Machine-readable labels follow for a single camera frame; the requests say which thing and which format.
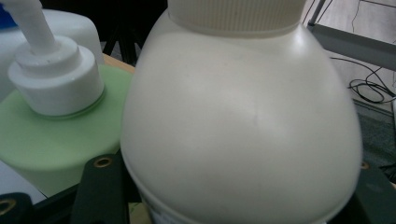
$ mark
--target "pump dispenser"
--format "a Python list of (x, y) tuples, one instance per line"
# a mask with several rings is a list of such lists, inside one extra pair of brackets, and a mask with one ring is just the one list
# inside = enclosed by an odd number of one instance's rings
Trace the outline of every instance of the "pump dispenser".
[(119, 149), (131, 75), (54, 36), (39, 1), (1, 0), (27, 42), (8, 75), (18, 91), (0, 104), (0, 159), (47, 196), (71, 187), (89, 159)]

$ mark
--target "pump nozzle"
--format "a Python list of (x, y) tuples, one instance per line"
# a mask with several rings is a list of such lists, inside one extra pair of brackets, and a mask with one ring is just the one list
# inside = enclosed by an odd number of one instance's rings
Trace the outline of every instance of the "pump nozzle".
[(18, 24), (34, 54), (52, 53), (57, 49), (55, 38), (47, 25), (42, 5), (31, 0), (0, 0)]
[(104, 83), (93, 54), (65, 36), (54, 36), (38, 0), (0, 0), (27, 43), (8, 76), (32, 109), (47, 116), (76, 113), (93, 104)]

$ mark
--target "white plastic container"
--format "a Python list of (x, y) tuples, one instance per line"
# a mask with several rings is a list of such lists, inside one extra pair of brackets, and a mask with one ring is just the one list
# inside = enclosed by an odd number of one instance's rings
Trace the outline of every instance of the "white plastic container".
[(39, 0), (0, 2), (26, 38), (7, 70), (17, 89), (0, 102), (0, 160), (49, 197), (76, 185), (88, 160), (119, 150), (131, 74), (53, 35)]
[(169, 0), (127, 98), (121, 151), (163, 223), (323, 223), (352, 195), (352, 100), (305, 0)]
[[(89, 49), (98, 63), (104, 63), (96, 27), (92, 21), (78, 14), (44, 9), (44, 16), (49, 28), (55, 35), (64, 35), (75, 40), (79, 45)], [(0, 17), (5, 18), (5, 11), (0, 6)], [(23, 33), (17, 26), (0, 29), (0, 102), (15, 90), (7, 77), (7, 70), (14, 61), (17, 47), (25, 42)]]

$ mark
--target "white screw cap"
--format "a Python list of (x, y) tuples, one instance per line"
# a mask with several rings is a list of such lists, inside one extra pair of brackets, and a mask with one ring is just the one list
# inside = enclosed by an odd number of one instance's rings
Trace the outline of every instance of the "white screw cap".
[(169, 0), (171, 19), (195, 30), (273, 33), (293, 29), (305, 0)]
[(63, 116), (93, 104), (104, 83), (93, 54), (64, 36), (55, 36), (58, 50), (34, 55), (20, 46), (8, 76), (32, 109), (42, 115)]

